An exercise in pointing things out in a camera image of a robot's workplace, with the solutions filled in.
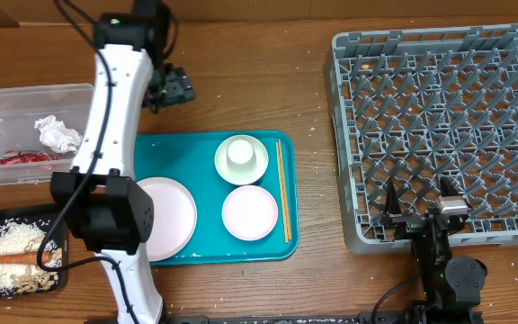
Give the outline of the white cup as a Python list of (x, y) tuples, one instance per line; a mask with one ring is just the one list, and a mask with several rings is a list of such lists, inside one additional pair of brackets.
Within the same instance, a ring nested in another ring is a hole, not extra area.
[(227, 167), (231, 177), (244, 177), (253, 173), (255, 150), (247, 139), (235, 139), (228, 145)]

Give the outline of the white napkin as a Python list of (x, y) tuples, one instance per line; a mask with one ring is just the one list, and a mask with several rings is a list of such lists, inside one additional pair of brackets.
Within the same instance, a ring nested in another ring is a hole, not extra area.
[(74, 129), (68, 129), (55, 115), (38, 119), (34, 128), (40, 132), (40, 142), (58, 154), (77, 152), (82, 143), (82, 136)]

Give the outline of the large pink plate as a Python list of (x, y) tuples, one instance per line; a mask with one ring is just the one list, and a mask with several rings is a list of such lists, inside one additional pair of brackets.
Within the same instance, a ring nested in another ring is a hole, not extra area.
[(192, 238), (197, 207), (191, 193), (166, 177), (142, 179), (138, 185), (154, 204), (153, 229), (147, 241), (150, 262), (165, 260), (181, 251)]

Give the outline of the red ketchup packet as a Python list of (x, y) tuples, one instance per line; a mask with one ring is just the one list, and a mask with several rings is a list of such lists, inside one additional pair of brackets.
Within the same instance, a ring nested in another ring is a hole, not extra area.
[(0, 165), (25, 164), (25, 163), (39, 163), (54, 160), (50, 154), (43, 151), (24, 150), (14, 151), (9, 150), (0, 157)]

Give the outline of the rice and peanuts pile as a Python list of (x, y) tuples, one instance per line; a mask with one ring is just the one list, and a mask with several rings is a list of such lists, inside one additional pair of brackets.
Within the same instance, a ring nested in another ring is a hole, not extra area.
[[(0, 256), (38, 252), (47, 234), (47, 220), (11, 218), (0, 221)], [(51, 291), (59, 286), (60, 275), (38, 265), (0, 264), (0, 296)]]

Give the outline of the orange carrot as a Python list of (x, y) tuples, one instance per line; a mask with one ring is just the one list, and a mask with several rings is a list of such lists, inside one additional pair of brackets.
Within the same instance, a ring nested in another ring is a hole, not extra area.
[(25, 252), (0, 256), (0, 264), (14, 265), (38, 265), (38, 254), (36, 252)]

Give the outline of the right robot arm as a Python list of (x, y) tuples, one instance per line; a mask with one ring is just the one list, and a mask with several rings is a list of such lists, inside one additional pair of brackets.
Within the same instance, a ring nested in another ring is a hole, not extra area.
[[(372, 323), (482, 323), (473, 308), (481, 302), (487, 277), (485, 264), (469, 256), (454, 256), (449, 234), (465, 228), (471, 206), (452, 186), (440, 180), (438, 203), (423, 216), (405, 216), (399, 206), (392, 180), (388, 180), (386, 205), (380, 223), (393, 228), (395, 239), (411, 241), (418, 265), (417, 274), (383, 294), (371, 312)], [(402, 287), (420, 280), (424, 299), (405, 310), (380, 312), (380, 305)]]

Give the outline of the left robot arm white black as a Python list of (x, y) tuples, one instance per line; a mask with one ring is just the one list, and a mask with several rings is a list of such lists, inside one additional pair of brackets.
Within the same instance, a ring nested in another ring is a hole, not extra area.
[(69, 171), (51, 177), (61, 206), (57, 221), (93, 252), (118, 305), (117, 323), (162, 323), (165, 303), (147, 258), (155, 208), (134, 179), (134, 147), (144, 100), (165, 99), (166, 40), (179, 23), (171, 13), (106, 14), (90, 40), (94, 92), (84, 139)]

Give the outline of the grey dishwasher rack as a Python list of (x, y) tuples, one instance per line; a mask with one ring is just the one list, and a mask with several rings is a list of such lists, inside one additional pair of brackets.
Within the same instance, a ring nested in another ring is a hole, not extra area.
[(518, 24), (341, 32), (324, 76), (350, 251), (407, 251), (387, 187), (418, 216), (442, 179), (471, 206), (452, 245), (518, 246)]

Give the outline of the teal serving tray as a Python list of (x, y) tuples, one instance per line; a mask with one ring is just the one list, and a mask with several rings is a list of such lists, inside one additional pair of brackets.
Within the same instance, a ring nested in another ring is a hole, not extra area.
[(220, 177), (214, 165), (219, 144), (237, 131), (141, 134), (136, 137), (134, 167), (136, 179), (165, 177), (180, 183), (194, 198), (198, 220), (191, 239), (182, 250), (152, 266), (186, 266), (280, 260), (290, 257), (299, 244), (297, 186), (294, 147), (278, 130), (249, 130), (269, 154), (269, 165), (257, 183), (276, 202), (281, 200), (276, 145), (281, 143), (290, 209), (290, 240), (284, 238), (283, 218), (265, 238), (243, 241), (224, 226), (223, 202), (236, 187)]

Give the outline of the pale green saucer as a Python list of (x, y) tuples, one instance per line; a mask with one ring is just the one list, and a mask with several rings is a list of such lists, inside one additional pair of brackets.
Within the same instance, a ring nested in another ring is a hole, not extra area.
[[(227, 167), (228, 145), (237, 139), (248, 140), (255, 150), (255, 167), (253, 173), (244, 177), (231, 177)], [(228, 183), (233, 185), (251, 185), (258, 181), (266, 172), (269, 164), (269, 155), (265, 145), (257, 138), (249, 135), (235, 135), (221, 142), (216, 150), (214, 165), (218, 174)]]

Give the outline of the left wooden chopstick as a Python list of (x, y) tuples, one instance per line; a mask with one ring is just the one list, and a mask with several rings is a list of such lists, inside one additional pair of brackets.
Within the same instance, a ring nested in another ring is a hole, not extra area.
[(289, 224), (288, 224), (289, 215), (288, 215), (288, 208), (287, 208), (284, 164), (283, 164), (281, 140), (280, 139), (278, 140), (278, 142), (276, 144), (276, 152), (277, 152), (277, 166), (278, 166), (278, 175), (279, 175), (280, 192), (281, 192), (282, 223), (283, 223), (285, 243), (289, 243), (290, 242)]

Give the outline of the right wooden chopstick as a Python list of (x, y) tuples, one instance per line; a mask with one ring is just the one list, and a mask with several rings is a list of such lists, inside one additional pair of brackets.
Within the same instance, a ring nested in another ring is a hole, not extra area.
[(289, 234), (290, 234), (290, 241), (291, 241), (292, 235), (291, 235), (291, 227), (290, 227), (290, 208), (289, 208), (289, 199), (288, 199), (288, 194), (287, 194), (287, 183), (286, 183), (286, 175), (285, 175), (285, 184), (286, 184), (286, 198), (287, 198), (287, 208), (288, 208), (288, 215), (289, 215), (289, 218), (288, 218), (288, 224), (289, 224)]

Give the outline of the small pink plate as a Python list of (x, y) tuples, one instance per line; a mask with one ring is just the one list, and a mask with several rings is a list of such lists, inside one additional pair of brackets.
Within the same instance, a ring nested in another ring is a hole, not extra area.
[(265, 189), (245, 185), (231, 192), (222, 205), (221, 217), (227, 231), (235, 238), (256, 241), (266, 237), (275, 227), (278, 204)]

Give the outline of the clear plastic bin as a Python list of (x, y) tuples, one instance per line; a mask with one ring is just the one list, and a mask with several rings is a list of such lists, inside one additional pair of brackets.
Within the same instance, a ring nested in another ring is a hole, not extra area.
[(0, 185), (48, 182), (54, 172), (69, 170), (75, 154), (58, 154), (44, 146), (34, 123), (55, 115), (67, 128), (83, 134), (93, 90), (90, 84), (0, 89), (0, 157), (9, 150), (43, 151), (54, 157), (48, 162), (0, 165)]

